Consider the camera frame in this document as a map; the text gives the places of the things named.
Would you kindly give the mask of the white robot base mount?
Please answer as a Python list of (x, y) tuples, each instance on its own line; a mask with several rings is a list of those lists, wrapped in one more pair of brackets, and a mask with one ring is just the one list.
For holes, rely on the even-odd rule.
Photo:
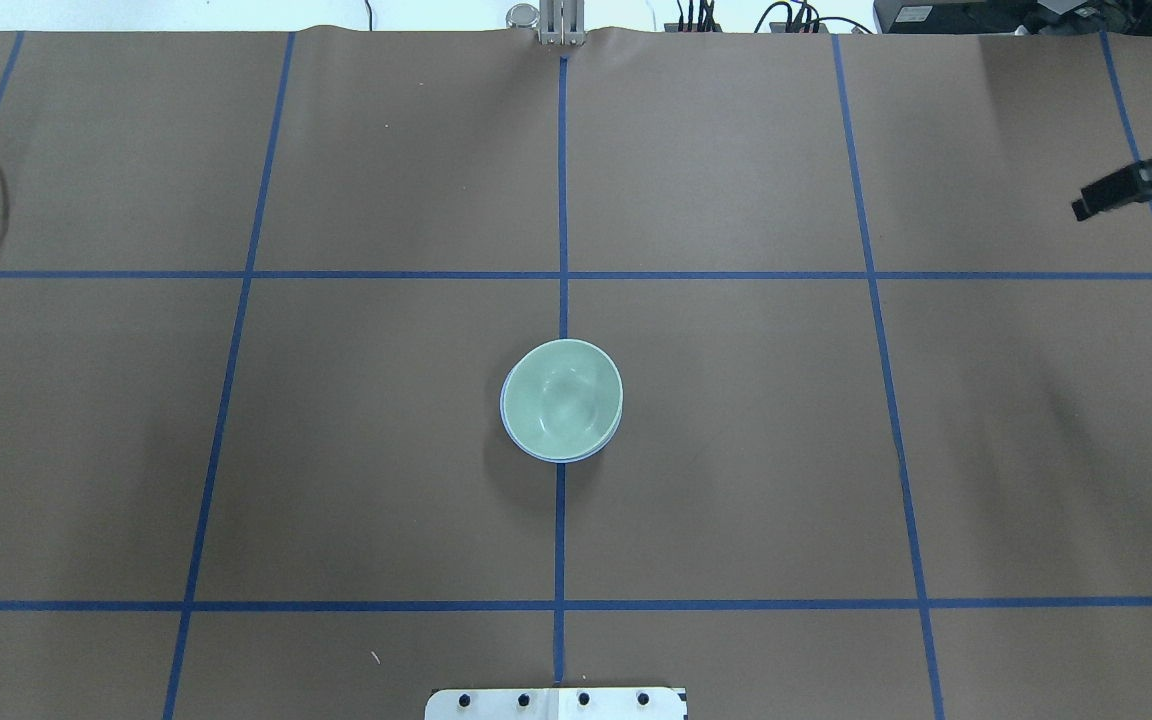
[(684, 689), (658, 685), (442, 689), (425, 719), (687, 719)]

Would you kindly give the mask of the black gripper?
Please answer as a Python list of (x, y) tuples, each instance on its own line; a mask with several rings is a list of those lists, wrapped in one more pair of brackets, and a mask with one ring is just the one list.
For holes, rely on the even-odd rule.
[(1134, 161), (1084, 185), (1071, 200), (1071, 210), (1078, 222), (1085, 222), (1106, 211), (1149, 200), (1152, 200), (1152, 158)]

